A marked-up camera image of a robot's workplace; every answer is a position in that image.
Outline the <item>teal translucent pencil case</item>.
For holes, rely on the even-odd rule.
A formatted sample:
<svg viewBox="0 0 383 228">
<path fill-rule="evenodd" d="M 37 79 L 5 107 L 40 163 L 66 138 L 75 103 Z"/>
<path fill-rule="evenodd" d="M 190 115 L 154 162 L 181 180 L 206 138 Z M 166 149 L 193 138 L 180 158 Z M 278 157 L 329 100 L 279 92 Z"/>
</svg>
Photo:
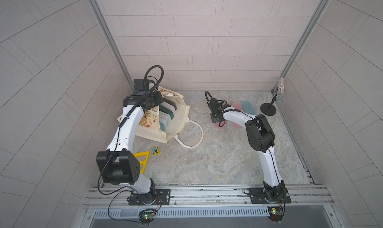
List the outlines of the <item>teal translucent pencil case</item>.
<svg viewBox="0 0 383 228">
<path fill-rule="evenodd" d="M 242 109 L 245 113 L 252 114 L 252 115 L 258 115 L 256 109 L 253 107 L 250 101 L 245 100 L 241 102 Z"/>
</svg>

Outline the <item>floral canvas tote bag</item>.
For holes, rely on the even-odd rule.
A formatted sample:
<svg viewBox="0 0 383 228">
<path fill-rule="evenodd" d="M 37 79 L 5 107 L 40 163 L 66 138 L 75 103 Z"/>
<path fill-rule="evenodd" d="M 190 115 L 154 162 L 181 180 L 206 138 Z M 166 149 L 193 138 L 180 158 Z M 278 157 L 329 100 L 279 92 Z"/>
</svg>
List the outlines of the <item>floral canvas tote bag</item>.
<svg viewBox="0 0 383 228">
<path fill-rule="evenodd" d="M 149 110 L 144 110 L 143 104 L 134 106 L 132 95 L 126 98 L 123 113 L 118 117 L 119 126 L 116 134 L 107 147 L 109 150 L 132 151 L 136 136 L 161 143 L 167 143 L 174 138 L 187 149 L 196 148 L 201 144 L 204 131 L 197 122 L 189 119 L 190 106 L 185 104 L 183 95 L 163 87 L 159 87 L 159 92 L 163 103 Z M 199 141 L 193 146 L 188 146 L 179 139 L 179 134 L 189 122 L 201 130 Z"/>
</svg>

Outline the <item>pale mint pencil case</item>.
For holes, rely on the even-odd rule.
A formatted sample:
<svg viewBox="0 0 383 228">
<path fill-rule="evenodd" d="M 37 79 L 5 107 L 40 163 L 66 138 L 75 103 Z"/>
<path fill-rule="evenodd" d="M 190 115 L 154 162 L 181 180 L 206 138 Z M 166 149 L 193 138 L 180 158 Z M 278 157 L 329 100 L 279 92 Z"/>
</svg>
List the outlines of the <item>pale mint pencil case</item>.
<svg viewBox="0 0 383 228">
<path fill-rule="evenodd" d="M 160 130 L 166 131 L 170 124 L 170 116 L 164 113 L 159 114 Z"/>
</svg>

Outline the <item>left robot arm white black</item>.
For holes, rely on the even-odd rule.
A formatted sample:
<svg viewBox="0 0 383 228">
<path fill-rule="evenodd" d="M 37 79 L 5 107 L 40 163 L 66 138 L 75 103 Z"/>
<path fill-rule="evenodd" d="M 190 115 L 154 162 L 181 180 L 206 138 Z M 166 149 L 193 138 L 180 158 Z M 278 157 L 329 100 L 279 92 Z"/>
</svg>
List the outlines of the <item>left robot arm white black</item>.
<svg viewBox="0 0 383 228">
<path fill-rule="evenodd" d="M 99 180 L 130 188 L 136 204 L 151 205 L 156 201 L 155 183 L 141 174 L 141 165 L 133 154 L 133 145 L 144 113 L 162 102 L 163 97 L 159 91 L 136 92 L 125 98 L 115 136 L 106 150 L 98 152 L 96 156 Z"/>
</svg>

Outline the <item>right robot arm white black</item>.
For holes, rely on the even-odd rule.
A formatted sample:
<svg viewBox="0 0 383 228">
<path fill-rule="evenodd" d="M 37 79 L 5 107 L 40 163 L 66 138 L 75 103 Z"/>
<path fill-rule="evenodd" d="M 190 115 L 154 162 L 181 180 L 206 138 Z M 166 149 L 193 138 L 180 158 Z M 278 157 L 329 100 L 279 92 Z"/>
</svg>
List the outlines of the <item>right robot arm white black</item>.
<svg viewBox="0 0 383 228">
<path fill-rule="evenodd" d="M 231 121 L 246 129 L 248 143 L 259 156 L 263 170 L 263 197 L 268 203 L 291 203 L 290 195 L 279 174 L 274 149 L 275 134 L 263 115 L 245 113 L 224 100 L 208 98 L 213 123 Z"/>
</svg>

